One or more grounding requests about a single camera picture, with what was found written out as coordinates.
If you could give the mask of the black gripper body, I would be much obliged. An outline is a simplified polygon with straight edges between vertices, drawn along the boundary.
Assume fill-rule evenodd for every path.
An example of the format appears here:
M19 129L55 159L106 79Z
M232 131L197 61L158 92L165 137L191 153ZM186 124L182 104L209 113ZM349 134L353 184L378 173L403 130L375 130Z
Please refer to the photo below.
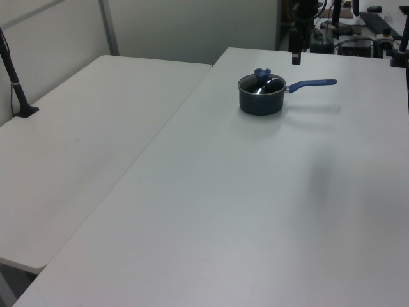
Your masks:
M297 29L306 28L318 13L317 0L297 0L291 4L291 17Z

